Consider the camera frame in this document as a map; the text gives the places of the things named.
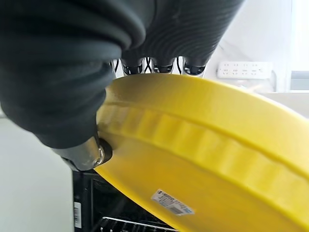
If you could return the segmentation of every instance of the sticker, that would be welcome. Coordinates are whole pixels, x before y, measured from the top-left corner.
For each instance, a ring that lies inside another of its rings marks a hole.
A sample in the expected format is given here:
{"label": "sticker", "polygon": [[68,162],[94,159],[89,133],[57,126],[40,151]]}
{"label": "sticker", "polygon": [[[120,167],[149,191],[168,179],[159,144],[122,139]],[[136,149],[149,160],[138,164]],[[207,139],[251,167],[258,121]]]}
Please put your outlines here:
{"label": "sticker", "polygon": [[74,227],[82,228],[82,204],[74,202]]}
{"label": "sticker", "polygon": [[177,216],[194,214],[194,211],[189,206],[178,201],[160,189],[152,196],[151,199],[158,202],[164,208],[168,209]]}

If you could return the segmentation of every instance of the robotic hand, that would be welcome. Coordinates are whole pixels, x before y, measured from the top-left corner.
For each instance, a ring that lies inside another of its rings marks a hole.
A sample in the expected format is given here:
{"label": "robotic hand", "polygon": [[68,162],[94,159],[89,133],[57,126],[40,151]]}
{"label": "robotic hand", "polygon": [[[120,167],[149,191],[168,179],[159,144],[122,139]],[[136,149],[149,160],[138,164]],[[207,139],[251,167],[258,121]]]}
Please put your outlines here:
{"label": "robotic hand", "polygon": [[0,102],[10,120],[34,133],[73,169],[106,161],[96,112],[121,58],[126,75],[201,75],[243,0],[2,0]]}

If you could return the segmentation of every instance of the metal grill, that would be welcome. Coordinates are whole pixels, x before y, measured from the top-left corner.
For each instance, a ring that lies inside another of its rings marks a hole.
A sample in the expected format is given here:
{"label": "metal grill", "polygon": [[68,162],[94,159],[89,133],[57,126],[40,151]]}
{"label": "metal grill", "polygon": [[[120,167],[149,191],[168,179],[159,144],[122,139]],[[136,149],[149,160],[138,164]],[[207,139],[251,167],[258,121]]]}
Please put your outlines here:
{"label": "metal grill", "polygon": [[100,232],[178,232],[158,223],[139,223],[112,217],[103,217]]}

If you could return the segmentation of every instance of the yellow plastic lid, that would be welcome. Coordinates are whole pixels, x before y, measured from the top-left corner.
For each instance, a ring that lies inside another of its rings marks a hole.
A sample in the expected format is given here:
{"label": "yellow plastic lid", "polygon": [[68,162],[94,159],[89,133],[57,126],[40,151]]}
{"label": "yellow plastic lid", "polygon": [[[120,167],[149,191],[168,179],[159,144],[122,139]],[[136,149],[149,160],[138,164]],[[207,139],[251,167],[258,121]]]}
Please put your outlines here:
{"label": "yellow plastic lid", "polygon": [[275,102],[181,75],[114,80],[96,171],[181,232],[309,231],[309,125]]}

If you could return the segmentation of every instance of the electrical outlet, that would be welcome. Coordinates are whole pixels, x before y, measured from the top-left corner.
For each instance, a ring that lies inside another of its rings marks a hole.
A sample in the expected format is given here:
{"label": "electrical outlet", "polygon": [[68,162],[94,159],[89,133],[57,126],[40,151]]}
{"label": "electrical outlet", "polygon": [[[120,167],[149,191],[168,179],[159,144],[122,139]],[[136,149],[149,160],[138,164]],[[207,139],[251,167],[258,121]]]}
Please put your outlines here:
{"label": "electrical outlet", "polygon": [[271,77],[271,62],[224,61],[220,62],[217,77],[222,79],[260,79]]}

